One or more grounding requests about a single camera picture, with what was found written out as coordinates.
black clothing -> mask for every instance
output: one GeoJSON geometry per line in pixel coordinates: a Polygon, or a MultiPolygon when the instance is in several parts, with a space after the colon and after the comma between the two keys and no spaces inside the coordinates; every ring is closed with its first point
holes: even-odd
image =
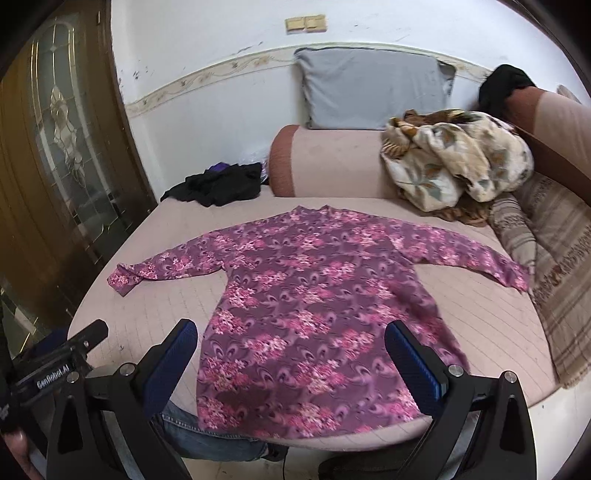
{"type": "Polygon", "coordinates": [[[480,86],[480,111],[502,119],[505,99],[513,90],[525,87],[535,87],[535,84],[523,70],[511,65],[498,66],[480,86]]]}
{"type": "Polygon", "coordinates": [[[260,163],[231,165],[222,171],[209,168],[172,187],[160,201],[172,197],[181,202],[196,200],[204,207],[221,207],[234,200],[251,200],[261,192],[261,169],[260,163]]]}

wooden door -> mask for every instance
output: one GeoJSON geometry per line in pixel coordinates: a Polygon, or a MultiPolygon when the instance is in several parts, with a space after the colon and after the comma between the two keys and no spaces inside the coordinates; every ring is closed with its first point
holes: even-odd
{"type": "Polygon", "coordinates": [[[155,206],[113,81],[107,7],[66,1],[0,83],[0,273],[49,327],[69,324],[155,206]]]}

floral blanket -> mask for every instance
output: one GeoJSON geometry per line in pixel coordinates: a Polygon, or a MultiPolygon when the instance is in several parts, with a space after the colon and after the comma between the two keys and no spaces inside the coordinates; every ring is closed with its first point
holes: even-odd
{"type": "Polygon", "coordinates": [[[488,202],[513,192],[534,170],[514,128],[482,112],[408,111],[403,120],[390,119],[381,155],[404,197],[423,212],[454,207],[464,192],[488,202]]]}

gray pillow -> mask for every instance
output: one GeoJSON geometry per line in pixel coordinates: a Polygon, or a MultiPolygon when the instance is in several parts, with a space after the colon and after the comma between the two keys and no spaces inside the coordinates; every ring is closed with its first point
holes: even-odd
{"type": "Polygon", "coordinates": [[[342,47],[300,48],[295,57],[304,74],[309,128],[383,130],[406,110],[446,108],[449,78],[434,57],[342,47]]]}

long sleeve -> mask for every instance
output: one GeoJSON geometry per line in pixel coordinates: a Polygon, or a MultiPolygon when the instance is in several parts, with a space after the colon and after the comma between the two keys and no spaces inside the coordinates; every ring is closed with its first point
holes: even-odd
{"type": "Polygon", "coordinates": [[[442,228],[395,222],[389,228],[394,247],[413,263],[465,267],[487,273],[505,287],[527,291],[529,274],[490,247],[442,228]]]}
{"type": "Polygon", "coordinates": [[[211,232],[178,245],[135,265],[118,264],[107,279],[122,297],[142,280],[171,280],[214,273],[223,265],[222,248],[213,242],[219,232],[211,232]]]}

